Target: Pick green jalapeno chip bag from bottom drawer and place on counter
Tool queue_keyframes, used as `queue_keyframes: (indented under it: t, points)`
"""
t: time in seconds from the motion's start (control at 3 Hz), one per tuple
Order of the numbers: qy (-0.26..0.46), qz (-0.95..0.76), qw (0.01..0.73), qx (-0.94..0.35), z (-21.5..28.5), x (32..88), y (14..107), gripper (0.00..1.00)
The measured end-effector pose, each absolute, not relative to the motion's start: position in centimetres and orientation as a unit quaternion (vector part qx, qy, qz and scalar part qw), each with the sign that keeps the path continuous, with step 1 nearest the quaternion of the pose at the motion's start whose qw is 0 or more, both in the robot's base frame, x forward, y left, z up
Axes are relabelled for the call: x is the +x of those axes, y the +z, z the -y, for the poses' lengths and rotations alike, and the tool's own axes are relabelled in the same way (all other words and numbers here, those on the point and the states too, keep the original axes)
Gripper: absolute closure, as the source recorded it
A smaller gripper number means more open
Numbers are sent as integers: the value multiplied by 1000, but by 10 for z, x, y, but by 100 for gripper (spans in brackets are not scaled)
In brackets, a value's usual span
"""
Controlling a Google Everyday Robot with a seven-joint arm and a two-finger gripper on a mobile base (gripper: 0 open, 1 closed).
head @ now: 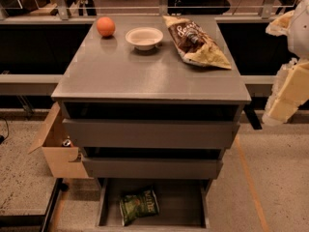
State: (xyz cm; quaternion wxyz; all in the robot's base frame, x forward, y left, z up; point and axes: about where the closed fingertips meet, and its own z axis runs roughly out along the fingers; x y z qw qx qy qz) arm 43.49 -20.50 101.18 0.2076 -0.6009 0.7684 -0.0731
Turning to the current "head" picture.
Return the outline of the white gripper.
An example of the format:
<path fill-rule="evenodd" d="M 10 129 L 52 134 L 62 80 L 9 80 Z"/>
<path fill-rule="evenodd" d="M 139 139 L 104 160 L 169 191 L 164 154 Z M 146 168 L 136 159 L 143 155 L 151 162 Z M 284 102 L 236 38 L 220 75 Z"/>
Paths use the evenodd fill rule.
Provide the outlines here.
<path fill-rule="evenodd" d="M 266 28 L 272 36 L 287 36 L 288 49 L 299 58 L 309 58 L 309 0 L 302 0 L 294 11 L 274 19 Z M 293 58 L 281 66 L 267 100 L 264 124 L 286 123 L 309 100 L 309 60 Z"/>

